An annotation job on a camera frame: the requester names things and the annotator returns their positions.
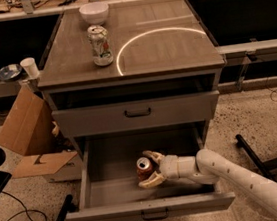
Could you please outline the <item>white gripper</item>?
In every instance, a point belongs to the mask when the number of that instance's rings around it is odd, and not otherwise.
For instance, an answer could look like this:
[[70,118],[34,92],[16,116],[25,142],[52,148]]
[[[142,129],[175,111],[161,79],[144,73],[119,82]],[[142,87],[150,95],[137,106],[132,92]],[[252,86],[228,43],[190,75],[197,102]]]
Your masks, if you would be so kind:
[[144,151],[143,155],[146,158],[153,160],[159,164],[161,173],[154,171],[148,179],[139,182],[141,188],[150,189],[159,186],[166,179],[176,180],[179,178],[188,178],[198,171],[195,156],[166,155],[160,152]]

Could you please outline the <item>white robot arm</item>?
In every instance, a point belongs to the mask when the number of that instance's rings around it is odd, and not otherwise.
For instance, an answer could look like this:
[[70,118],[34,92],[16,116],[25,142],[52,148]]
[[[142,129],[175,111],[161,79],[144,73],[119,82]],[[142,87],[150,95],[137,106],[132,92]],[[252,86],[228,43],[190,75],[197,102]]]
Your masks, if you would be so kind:
[[195,156],[166,155],[144,151],[136,162],[139,186],[150,189],[168,180],[188,179],[198,184],[228,180],[277,218],[277,182],[245,169],[210,149]]

